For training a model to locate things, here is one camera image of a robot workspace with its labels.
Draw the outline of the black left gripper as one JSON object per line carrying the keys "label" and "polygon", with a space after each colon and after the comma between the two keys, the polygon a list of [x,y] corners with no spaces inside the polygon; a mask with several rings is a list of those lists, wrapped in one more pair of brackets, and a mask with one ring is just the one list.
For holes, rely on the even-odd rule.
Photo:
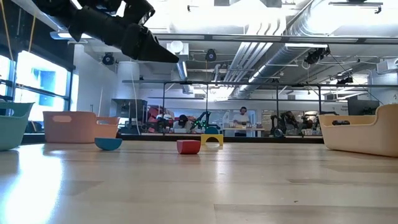
{"label": "black left gripper", "polygon": [[77,10],[70,35],[79,41],[83,34],[115,47],[134,60],[177,63],[179,58],[161,46],[151,31],[135,23],[127,24],[91,7]]}

